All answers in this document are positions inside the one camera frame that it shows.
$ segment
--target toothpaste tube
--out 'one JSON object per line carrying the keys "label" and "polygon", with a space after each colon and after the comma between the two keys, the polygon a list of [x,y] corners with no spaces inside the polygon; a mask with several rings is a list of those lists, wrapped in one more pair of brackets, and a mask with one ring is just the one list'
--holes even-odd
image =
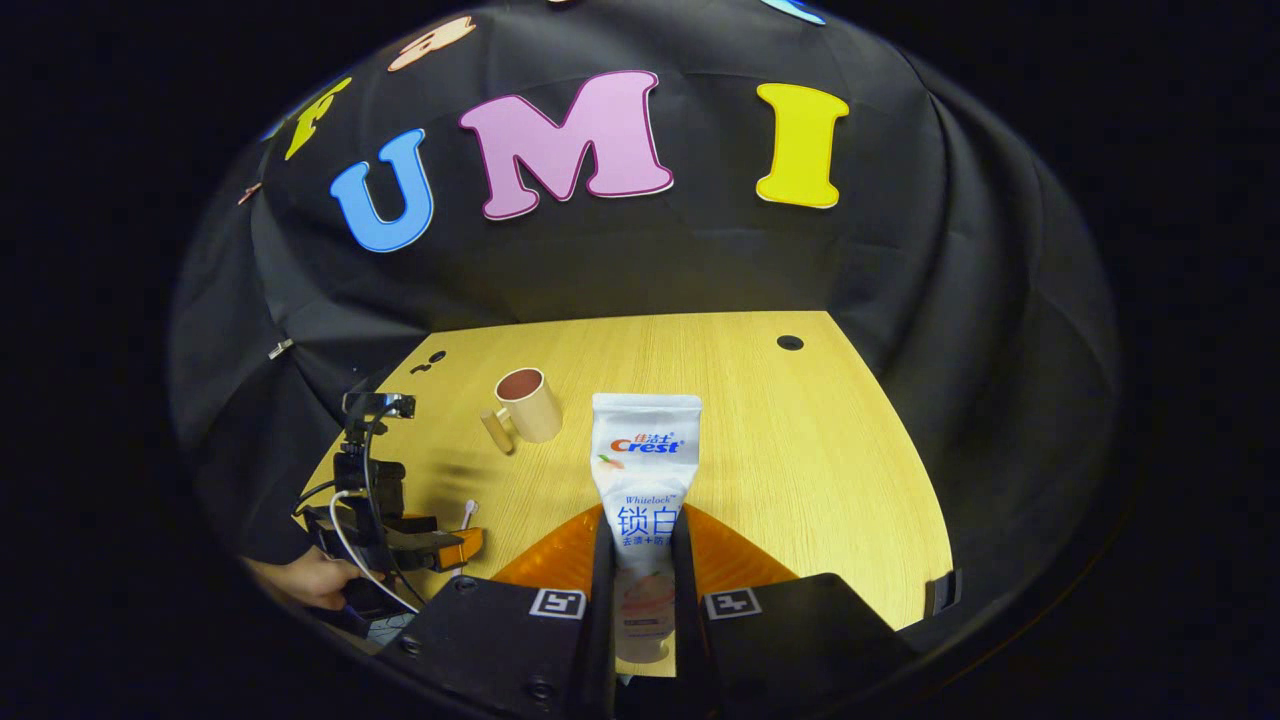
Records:
{"label": "toothpaste tube", "polygon": [[591,478],[613,528],[614,644],[628,662],[657,662],[676,629],[671,532],[698,473],[701,398],[596,393]]}

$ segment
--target mug handle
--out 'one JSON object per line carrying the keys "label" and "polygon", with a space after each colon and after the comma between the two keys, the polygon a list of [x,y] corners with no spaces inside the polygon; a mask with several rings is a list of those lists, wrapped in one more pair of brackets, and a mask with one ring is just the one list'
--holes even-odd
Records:
{"label": "mug handle", "polygon": [[511,436],[507,434],[507,428],[502,427],[502,421],[511,415],[511,411],[503,407],[494,413],[493,410],[485,410],[480,413],[480,421],[484,423],[484,428],[489,430],[489,437],[493,438],[494,445],[498,450],[503,452],[511,452],[516,446],[511,443]]}

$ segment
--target table surface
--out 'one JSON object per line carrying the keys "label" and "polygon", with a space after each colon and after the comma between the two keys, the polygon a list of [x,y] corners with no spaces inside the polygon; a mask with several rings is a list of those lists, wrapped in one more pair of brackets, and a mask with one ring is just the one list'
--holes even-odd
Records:
{"label": "table surface", "polygon": [[[785,350],[781,336],[804,341]],[[429,370],[411,370],[445,356]],[[504,455],[480,423],[507,372],[540,368],[564,423]],[[687,501],[800,577],[836,573],[895,629],[924,616],[928,580],[951,569],[933,486],[906,429],[858,351],[824,311],[598,318],[442,332],[381,386],[417,397],[388,419],[378,460],[403,462],[404,510],[457,529],[466,501],[484,550],[465,569],[489,578],[557,525],[600,501],[589,466],[591,395],[703,398],[701,457]],[[332,479],[332,456],[307,487]],[[332,491],[308,502],[328,502]],[[424,594],[448,574],[411,573]],[[663,662],[618,670],[673,675]]]}

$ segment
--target pink letter m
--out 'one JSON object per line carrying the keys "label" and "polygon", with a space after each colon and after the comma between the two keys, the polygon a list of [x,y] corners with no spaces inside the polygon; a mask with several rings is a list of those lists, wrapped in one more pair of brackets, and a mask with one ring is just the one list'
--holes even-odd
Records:
{"label": "pink letter m", "polygon": [[658,76],[644,70],[589,78],[562,126],[518,95],[467,110],[458,124],[476,133],[489,176],[484,215],[506,220],[538,208],[538,193],[520,182],[517,163],[556,200],[568,200],[588,147],[595,151],[595,174],[586,181],[591,195],[626,197],[671,187],[675,178],[658,164],[649,127],[649,91],[657,85]]}

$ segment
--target beige mug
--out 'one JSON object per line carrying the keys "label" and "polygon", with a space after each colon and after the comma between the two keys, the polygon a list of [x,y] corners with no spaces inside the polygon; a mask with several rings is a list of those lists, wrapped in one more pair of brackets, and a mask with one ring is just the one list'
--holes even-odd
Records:
{"label": "beige mug", "polygon": [[511,436],[502,425],[507,418],[511,418],[520,437],[529,442],[547,442],[559,432],[562,420],[559,404],[547,384],[547,375],[538,368],[521,368],[507,373],[493,386],[493,396],[502,409],[497,413],[485,410],[480,414],[480,421],[503,452],[511,452],[515,447]]}

